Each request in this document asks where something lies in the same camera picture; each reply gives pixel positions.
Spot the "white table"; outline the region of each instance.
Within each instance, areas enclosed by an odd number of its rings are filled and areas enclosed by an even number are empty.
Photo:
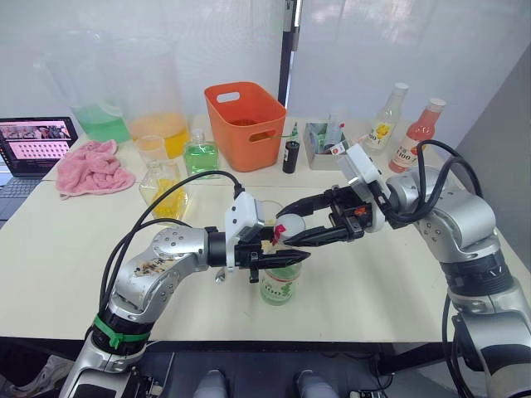
[[[293,120],[286,121],[286,131]],[[118,157],[137,177],[144,174],[132,143]],[[434,153],[428,158],[434,162]],[[283,205],[321,193],[340,172],[308,169],[304,153],[297,171],[281,164],[237,173],[259,200]],[[100,278],[109,253],[145,204],[138,185],[112,195],[62,201],[52,171],[0,230],[0,336],[81,339],[97,310]],[[231,204],[229,180],[197,181],[184,220],[223,229]],[[327,212],[307,218],[308,227],[328,225]],[[160,226],[140,231],[126,260],[143,251]],[[531,277],[501,236],[505,259],[528,300]],[[248,271],[215,284],[217,269],[193,274],[156,323],[152,339],[183,341],[278,340],[316,342],[424,342],[441,338],[446,282],[417,231],[385,226],[361,240],[309,249],[295,296],[282,307],[264,303]]]

